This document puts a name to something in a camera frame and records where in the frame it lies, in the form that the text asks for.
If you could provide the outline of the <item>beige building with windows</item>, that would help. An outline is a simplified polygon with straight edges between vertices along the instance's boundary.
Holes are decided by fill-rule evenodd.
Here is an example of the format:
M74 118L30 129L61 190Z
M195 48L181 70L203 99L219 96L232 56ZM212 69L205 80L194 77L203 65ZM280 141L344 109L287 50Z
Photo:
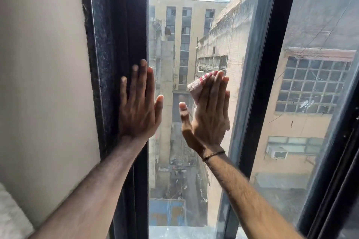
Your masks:
M226 1L149 0L150 13L169 29L174 42L174 89L185 91L194 80L196 48L199 39L209 33Z

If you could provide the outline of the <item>concrete building with grid window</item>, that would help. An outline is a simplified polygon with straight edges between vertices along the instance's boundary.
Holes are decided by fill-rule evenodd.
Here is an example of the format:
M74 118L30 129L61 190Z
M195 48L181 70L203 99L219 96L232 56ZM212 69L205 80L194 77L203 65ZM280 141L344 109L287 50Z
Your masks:
M221 146L229 153L246 49L258 0L231 0L197 47L197 74L222 70L230 78L229 121ZM359 0L293 0L276 67L250 182L285 219L295 223L309 178L343 85L359 48ZM268 145L288 151L272 159Z

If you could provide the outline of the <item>person's left hand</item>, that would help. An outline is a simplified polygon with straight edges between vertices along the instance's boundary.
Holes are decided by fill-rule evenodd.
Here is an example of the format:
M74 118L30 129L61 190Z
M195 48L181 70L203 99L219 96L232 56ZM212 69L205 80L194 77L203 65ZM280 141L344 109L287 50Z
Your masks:
M145 100L137 101L137 79L140 65L133 65L128 102L125 107L119 105L119 135L129 136L146 143L160 124L155 124L155 77L154 71L148 66Z

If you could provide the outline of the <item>white textured cushion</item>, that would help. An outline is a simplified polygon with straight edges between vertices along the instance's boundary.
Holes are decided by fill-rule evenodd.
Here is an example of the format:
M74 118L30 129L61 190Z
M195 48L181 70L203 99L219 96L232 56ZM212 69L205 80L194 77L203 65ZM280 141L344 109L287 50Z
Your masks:
M28 239L34 227L0 183L0 239Z

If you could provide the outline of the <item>red white checked cloth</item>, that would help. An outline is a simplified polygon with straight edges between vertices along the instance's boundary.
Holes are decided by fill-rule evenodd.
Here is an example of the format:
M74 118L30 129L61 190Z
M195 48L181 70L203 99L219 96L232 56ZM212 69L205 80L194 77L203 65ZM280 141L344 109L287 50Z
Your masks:
M190 95L194 101L195 106L198 105L199 97L206 80L209 79L211 76L216 76L217 73L218 71L208 72L203 76L201 76L200 78L193 81L192 83L188 84L187 89L190 92Z

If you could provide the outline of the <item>black window frame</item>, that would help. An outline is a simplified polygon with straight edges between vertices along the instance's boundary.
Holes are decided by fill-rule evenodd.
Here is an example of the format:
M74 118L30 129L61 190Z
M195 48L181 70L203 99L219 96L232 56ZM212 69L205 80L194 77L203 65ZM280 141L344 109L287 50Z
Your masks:
M83 6L101 159L117 141L120 78L130 85L132 65L147 58L155 97L164 96L162 123L125 180L110 239L247 239L213 173L182 137L178 104L186 102L190 119L197 107L187 88L174 89L174 42L149 0L83 0ZM197 56L194 80L204 75L197 74ZM346 145L359 152L359 96L352 99L347 116L356 131ZM334 214L316 222L326 235L337 232L329 239L359 239L359 157L345 163L336 176L342 184L331 188ZM312 225L313 239L318 231Z

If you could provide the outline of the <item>white air conditioner unit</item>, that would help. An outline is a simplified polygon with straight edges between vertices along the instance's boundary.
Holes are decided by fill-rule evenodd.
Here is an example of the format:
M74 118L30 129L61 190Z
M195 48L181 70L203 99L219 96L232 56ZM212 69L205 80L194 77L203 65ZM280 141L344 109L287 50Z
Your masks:
M285 150L283 147L280 146L272 146L268 145L266 148L266 153L272 158L272 159L286 159L288 155L288 151Z

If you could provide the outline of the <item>person's right hand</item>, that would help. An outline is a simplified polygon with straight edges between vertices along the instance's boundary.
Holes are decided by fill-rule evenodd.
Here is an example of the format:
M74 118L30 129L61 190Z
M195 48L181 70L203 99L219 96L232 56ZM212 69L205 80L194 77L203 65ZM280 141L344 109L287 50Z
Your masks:
M211 87L215 76L206 80L201 91L197 109L191 121L192 136L184 138L188 147L193 149L205 162L225 153L221 147L225 132L229 130L229 118L224 116L224 99L229 78L223 75L222 100L211 105Z

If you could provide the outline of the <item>person's right forearm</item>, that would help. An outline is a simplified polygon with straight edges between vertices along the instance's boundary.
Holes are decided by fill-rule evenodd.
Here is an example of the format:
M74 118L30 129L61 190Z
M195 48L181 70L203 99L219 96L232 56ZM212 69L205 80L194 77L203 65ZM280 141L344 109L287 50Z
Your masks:
M228 196L248 239L305 239L223 154L205 161Z

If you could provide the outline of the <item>sliding glass window pane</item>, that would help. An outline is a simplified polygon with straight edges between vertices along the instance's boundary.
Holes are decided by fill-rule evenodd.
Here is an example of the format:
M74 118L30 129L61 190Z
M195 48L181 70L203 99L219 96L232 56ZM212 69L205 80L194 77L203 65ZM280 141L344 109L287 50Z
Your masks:
M201 55L227 56L231 129L222 147L303 236L325 234L336 178L357 149L347 114L359 96L359 0L232 0Z

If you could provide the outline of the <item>person's left forearm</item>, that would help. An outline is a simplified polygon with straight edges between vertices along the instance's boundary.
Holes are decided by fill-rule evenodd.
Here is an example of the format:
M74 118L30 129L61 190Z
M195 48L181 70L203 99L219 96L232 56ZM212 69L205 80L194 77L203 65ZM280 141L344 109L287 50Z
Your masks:
M148 137L123 137L28 239L106 239L126 176Z

